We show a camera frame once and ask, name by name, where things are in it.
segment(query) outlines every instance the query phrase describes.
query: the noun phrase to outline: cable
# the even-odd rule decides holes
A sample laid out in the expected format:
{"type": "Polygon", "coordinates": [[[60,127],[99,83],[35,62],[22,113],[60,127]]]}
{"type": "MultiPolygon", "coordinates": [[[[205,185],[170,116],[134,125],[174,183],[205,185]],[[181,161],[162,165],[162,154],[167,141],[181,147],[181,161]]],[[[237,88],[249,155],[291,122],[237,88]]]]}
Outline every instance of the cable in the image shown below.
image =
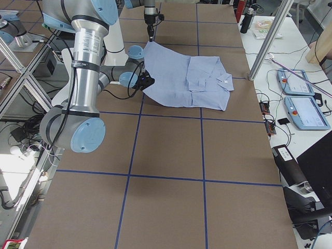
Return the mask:
{"type": "Polygon", "coordinates": [[[38,0],[35,0],[35,2],[36,2],[37,5],[38,5],[38,9],[39,9],[39,11],[40,11],[40,14],[41,14],[42,19],[44,19],[43,11],[42,11],[42,8],[40,7],[39,1],[38,1],[38,0]]]}
{"type": "Polygon", "coordinates": [[[323,228],[324,228],[327,224],[329,224],[329,223],[331,223],[331,222],[332,222],[332,219],[329,220],[329,221],[327,221],[327,222],[326,222],[324,225],[322,225],[322,227],[319,229],[319,231],[318,231],[318,233],[317,233],[317,235],[316,235],[316,238],[315,238],[315,240],[314,240],[313,243],[312,243],[312,247],[311,247],[311,249],[314,249],[314,247],[315,247],[315,245],[316,245],[317,238],[318,238],[319,235],[321,235],[320,233],[321,233],[321,231],[323,230],[323,228]]]}
{"type": "Polygon", "coordinates": [[[276,125],[275,127],[279,128],[280,130],[282,130],[282,131],[286,134],[286,136],[287,136],[287,143],[286,143],[286,146],[288,146],[288,145],[290,144],[290,138],[289,138],[287,132],[285,132],[282,128],[280,128],[280,127],[277,126],[277,125],[276,125]]]}
{"type": "Polygon", "coordinates": [[[323,112],[325,116],[330,116],[332,114],[332,110],[330,107],[327,106],[327,100],[324,101],[326,108],[328,109],[328,112],[323,112]]]}
{"type": "Polygon", "coordinates": [[[10,76],[9,74],[6,74],[6,73],[4,73],[4,72],[1,72],[1,71],[0,71],[0,74],[4,74],[4,75],[6,75],[6,76],[8,76],[8,77],[10,77],[10,78],[12,78],[12,79],[13,79],[13,77],[12,77],[12,76],[10,76]]]}
{"type": "Polygon", "coordinates": [[[41,82],[44,82],[45,84],[47,84],[47,85],[49,85],[49,86],[51,86],[51,87],[54,87],[54,88],[57,88],[57,89],[61,89],[61,87],[56,87],[56,86],[54,86],[54,85],[52,85],[52,84],[46,82],[45,80],[42,80],[42,79],[37,79],[37,80],[38,80],[38,81],[41,81],[41,82]]]}
{"type": "Polygon", "coordinates": [[[21,127],[21,128],[22,128],[22,126],[20,126],[20,125],[17,124],[17,123],[10,123],[10,124],[6,125],[5,127],[3,127],[3,128],[0,130],[0,133],[3,132],[3,131],[4,131],[7,127],[9,127],[9,126],[18,126],[18,127],[21,127]]]}
{"type": "Polygon", "coordinates": [[[128,82],[128,86],[127,86],[127,95],[128,95],[128,97],[120,98],[120,97],[114,95],[113,93],[111,93],[110,91],[108,91],[107,89],[104,89],[103,91],[108,92],[110,95],[112,95],[113,97],[115,97],[115,98],[118,99],[118,100],[127,100],[127,99],[130,99],[130,98],[134,97],[134,96],[136,95],[136,93],[138,92],[138,88],[135,89],[135,91],[134,91],[132,94],[129,94],[129,88],[130,88],[129,86],[130,86],[130,82],[131,82],[131,80],[133,79],[134,74],[135,74],[136,70],[138,69],[138,67],[139,67],[140,65],[143,65],[143,64],[144,64],[144,61],[141,61],[141,62],[136,66],[135,70],[133,71],[133,73],[132,73],[132,75],[131,75],[131,77],[130,77],[130,80],[129,80],[129,82],[128,82]]]}
{"type": "Polygon", "coordinates": [[[26,100],[26,98],[25,98],[21,93],[19,93],[19,96],[23,99],[23,101],[24,101],[26,104],[28,104],[29,106],[32,107],[32,110],[33,110],[35,113],[40,114],[40,113],[36,112],[34,109],[37,109],[37,110],[40,111],[41,113],[44,112],[44,111],[40,110],[39,108],[37,108],[34,104],[31,104],[28,100],[26,100]]]}
{"type": "Polygon", "coordinates": [[[295,50],[293,52],[269,52],[269,53],[273,53],[273,54],[292,54],[292,53],[295,53],[295,52],[299,52],[299,51],[301,51],[301,50],[303,50],[305,48],[308,48],[308,46],[305,46],[305,47],[303,47],[301,49],[298,49],[298,50],[295,50]]]}
{"type": "Polygon", "coordinates": [[[47,41],[49,41],[50,43],[52,43],[58,51],[61,51],[60,48],[50,38],[48,38],[48,37],[46,37],[44,35],[38,35],[38,34],[32,33],[30,31],[28,33],[32,34],[32,35],[37,35],[37,36],[45,38],[47,41]]]}

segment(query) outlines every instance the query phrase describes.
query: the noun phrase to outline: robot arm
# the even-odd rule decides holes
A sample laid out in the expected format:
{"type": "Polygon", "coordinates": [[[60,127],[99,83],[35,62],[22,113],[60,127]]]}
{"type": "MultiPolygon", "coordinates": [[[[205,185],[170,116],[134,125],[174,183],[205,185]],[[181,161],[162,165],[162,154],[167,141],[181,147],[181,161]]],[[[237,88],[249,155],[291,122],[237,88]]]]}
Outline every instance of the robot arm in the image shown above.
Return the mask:
{"type": "Polygon", "coordinates": [[[32,43],[29,34],[16,15],[0,15],[0,36],[8,44],[15,39],[21,48],[32,43]]]}
{"type": "Polygon", "coordinates": [[[155,23],[158,17],[160,21],[164,20],[164,15],[158,12],[156,8],[156,0],[124,0],[124,4],[128,9],[140,7],[144,5],[144,20],[147,24],[147,33],[149,41],[153,41],[155,34],[155,23]]]}
{"type": "MultiPolygon", "coordinates": [[[[111,80],[142,89],[140,79],[143,73],[148,75],[143,49],[130,50],[125,66],[101,67],[102,41],[118,19],[114,0],[44,0],[43,6],[44,22],[54,29],[75,33],[75,45],[68,99],[45,115],[40,133],[51,146],[88,153],[99,147],[105,135],[105,124],[95,107],[97,94],[111,80]],[[136,69],[142,75],[136,75],[136,69]]],[[[153,84],[149,76],[144,78],[153,84]]]]}

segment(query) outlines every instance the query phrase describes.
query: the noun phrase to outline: wire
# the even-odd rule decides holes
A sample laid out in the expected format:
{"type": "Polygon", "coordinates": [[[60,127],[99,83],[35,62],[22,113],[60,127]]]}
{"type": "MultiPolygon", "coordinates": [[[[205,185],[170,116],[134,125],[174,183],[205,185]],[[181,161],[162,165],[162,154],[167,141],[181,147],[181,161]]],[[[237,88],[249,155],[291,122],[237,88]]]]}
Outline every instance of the wire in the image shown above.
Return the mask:
{"type": "Polygon", "coordinates": [[[40,7],[39,1],[38,1],[38,0],[35,0],[35,2],[36,2],[37,5],[38,5],[38,9],[39,9],[39,11],[40,11],[40,14],[41,14],[42,19],[44,19],[43,11],[42,11],[42,8],[40,7]]]}
{"type": "Polygon", "coordinates": [[[301,48],[301,49],[298,49],[298,50],[295,50],[293,52],[269,52],[269,53],[273,53],[273,54],[292,54],[292,53],[295,53],[295,52],[299,52],[305,48],[308,48],[308,45],[306,45],[305,47],[301,48]]]}
{"type": "Polygon", "coordinates": [[[287,132],[285,132],[282,128],[280,128],[279,126],[275,126],[275,127],[277,127],[277,128],[279,128],[280,130],[282,130],[285,134],[286,134],[286,136],[287,136],[287,143],[286,143],[286,146],[288,146],[289,144],[290,144],[290,138],[289,138],[289,135],[287,134],[287,132]]]}
{"type": "Polygon", "coordinates": [[[3,132],[3,131],[4,131],[7,127],[9,127],[9,126],[18,126],[18,127],[21,127],[21,128],[22,128],[22,126],[20,126],[20,125],[17,124],[17,123],[10,123],[10,124],[6,125],[5,127],[3,127],[3,128],[0,130],[0,133],[3,132]]]}
{"type": "Polygon", "coordinates": [[[42,79],[37,79],[37,80],[38,80],[38,81],[41,81],[41,82],[44,82],[45,84],[47,84],[47,85],[49,85],[49,86],[51,86],[51,87],[54,87],[54,88],[57,88],[57,89],[61,89],[61,87],[56,87],[56,86],[54,86],[54,85],[52,85],[52,84],[46,82],[45,80],[42,80],[42,79]]]}
{"type": "Polygon", "coordinates": [[[37,35],[37,36],[45,38],[47,41],[49,41],[50,43],[52,43],[58,51],[61,51],[60,48],[50,38],[48,38],[48,37],[46,37],[44,35],[38,35],[38,34],[32,33],[30,31],[28,33],[32,34],[32,35],[37,35]]]}
{"type": "Polygon", "coordinates": [[[332,110],[330,109],[330,107],[327,106],[327,100],[325,100],[324,103],[325,103],[326,108],[328,109],[328,112],[323,112],[323,114],[325,116],[331,116],[332,110]]]}
{"type": "Polygon", "coordinates": [[[0,74],[4,74],[4,75],[6,75],[6,76],[8,76],[8,77],[10,77],[10,78],[12,78],[12,79],[13,79],[13,77],[12,77],[12,76],[10,76],[9,74],[6,74],[6,73],[4,73],[4,72],[1,72],[1,71],[0,71],[0,74]]]}
{"type": "Polygon", "coordinates": [[[321,235],[321,231],[322,231],[323,228],[324,228],[327,224],[329,224],[329,223],[332,223],[332,219],[329,220],[329,221],[327,221],[327,222],[326,222],[324,225],[322,225],[322,227],[319,229],[319,231],[318,231],[318,233],[317,233],[317,235],[316,235],[316,238],[315,238],[315,240],[314,240],[313,243],[312,243],[312,247],[311,247],[311,249],[314,249],[314,247],[315,247],[315,245],[316,245],[316,241],[317,241],[318,236],[321,235]]]}
{"type": "Polygon", "coordinates": [[[130,99],[130,98],[134,97],[136,95],[136,93],[138,92],[139,89],[137,88],[137,89],[135,89],[135,91],[132,94],[129,94],[129,88],[130,88],[129,86],[130,86],[131,80],[134,77],[134,74],[135,74],[136,70],[139,68],[140,65],[143,65],[143,64],[144,64],[144,61],[141,61],[136,66],[135,70],[133,71],[133,73],[132,73],[132,75],[131,75],[131,77],[130,77],[130,79],[128,81],[128,86],[127,86],[127,95],[128,95],[128,97],[125,97],[125,98],[118,97],[118,96],[114,95],[113,93],[111,93],[110,91],[108,91],[107,89],[104,89],[103,91],[108,92],[110,95],[112,95],[113,97],[115,97],[118,100],[127,100],[127,99],[130,99]]]}

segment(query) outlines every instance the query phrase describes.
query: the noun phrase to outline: black bottle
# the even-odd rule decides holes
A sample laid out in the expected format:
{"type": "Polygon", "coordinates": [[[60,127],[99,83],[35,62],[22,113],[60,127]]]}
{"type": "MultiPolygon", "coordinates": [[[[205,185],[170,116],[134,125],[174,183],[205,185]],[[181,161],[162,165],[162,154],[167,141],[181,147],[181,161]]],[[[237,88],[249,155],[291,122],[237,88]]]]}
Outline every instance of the black bottle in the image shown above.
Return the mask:
{"type": "Polygon", "coordinates": [[[249,8],[247,13],[244,15],[243,21],[242,21],[242,27],[240,32],[242,34],[247,33],[251,19],[253,18],[253,13],[254,13],[254,9],[253,8],[249,8]]]}

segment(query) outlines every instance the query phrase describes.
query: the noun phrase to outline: power adapter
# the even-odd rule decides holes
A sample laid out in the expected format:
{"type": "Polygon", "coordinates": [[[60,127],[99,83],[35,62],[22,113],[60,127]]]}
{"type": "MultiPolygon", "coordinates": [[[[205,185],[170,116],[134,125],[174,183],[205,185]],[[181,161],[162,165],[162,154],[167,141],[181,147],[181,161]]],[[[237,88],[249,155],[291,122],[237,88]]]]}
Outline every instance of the power adapter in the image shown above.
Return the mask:
{"type": "Polygon", "coordinates": [[[18,127],[15,130],[11,131],[10,134],[19,143],[26,138],[25,132],[21,127],[18,127]]]}

